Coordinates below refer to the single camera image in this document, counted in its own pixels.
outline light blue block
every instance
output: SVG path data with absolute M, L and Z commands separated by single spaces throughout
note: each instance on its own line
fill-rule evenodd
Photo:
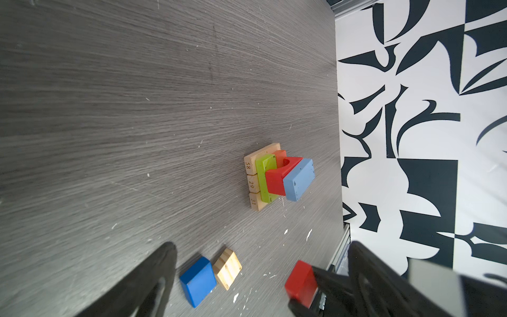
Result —
M 298 201 L 314 179 L 315 171 L 313 170 L 313 161 L 311 159 L 301 160 L 301 162 L 283 178 L 285 196 L 290 201 Z
M 191 268 L 189 268 L 180 278 L 185 297 L 192 305 L 197 307 L 202 300 L 211 293 L 216 286 L 215 274 L 211 267 L 211 262 L 205 258 L 200 258 Z

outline green block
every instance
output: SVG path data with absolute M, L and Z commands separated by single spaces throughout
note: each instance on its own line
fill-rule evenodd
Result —
M 259 188 L 261 189 L 261 200 L 270 203 L 275 200 L 278 195 L 270 194 L 268 192 L 268 185 L 266 183 L 266 171 L 276 169 L 276 157 L 274 154 L 266 154 L 260 159 L 255 161 L 257 168 L 257 178 L 259 179 Z

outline gray table surface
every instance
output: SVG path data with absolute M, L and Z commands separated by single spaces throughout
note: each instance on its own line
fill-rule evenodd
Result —
M 6 0 L 0 66 L 2 317 L 72 316 L 168 240 L 178 274 L 224 246 L 243 270 L 196 309 L 175 284 L 166 316 L 290 315 L 295 262 L 329 264 L 343 223 L 324 0 Z M 271 142 L 316 179 L 256 213 L 242 158 Z

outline bamboo block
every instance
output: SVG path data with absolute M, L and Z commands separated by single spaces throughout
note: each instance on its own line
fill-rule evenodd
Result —
M 239 271 L 241 271 L 241 263 L 239 263 L 236 254 L 231 249 L 225 249 L 219 259 L 213 264 L 216 280 L 227 291 L 238 276 Z
M 248 179 L 248 189 L 250 190 L 250 193 L 258 193 L 261 191 L 257 174 L 247 175 L 246 178 Z
M 262 149 L 253 152 L 252 154 L 249 154 L 245 156 L 245 169 L 246 173 L 248 175 L 255 175 L 257 174 L 257 168 L 255 166 L 255 160 L 258 158 L 261 158 L 262 156 L 266 154 L 273 154 L 273 152 L 280 150 L 280 143 L 272 143 L 266 147 L 263 147 Z
M 264 207 L 268 205 L 267 202 L 263 202 L 261 199 L 261 193 L 250 193 L 250 206 L 253 210 L 260 212 Z

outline black and white patterned wall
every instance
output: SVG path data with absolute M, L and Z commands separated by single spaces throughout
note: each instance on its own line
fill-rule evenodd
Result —
M 507 277 L 507 1 L 385 0 L 336 21 L 344 220 L 399 274 Z

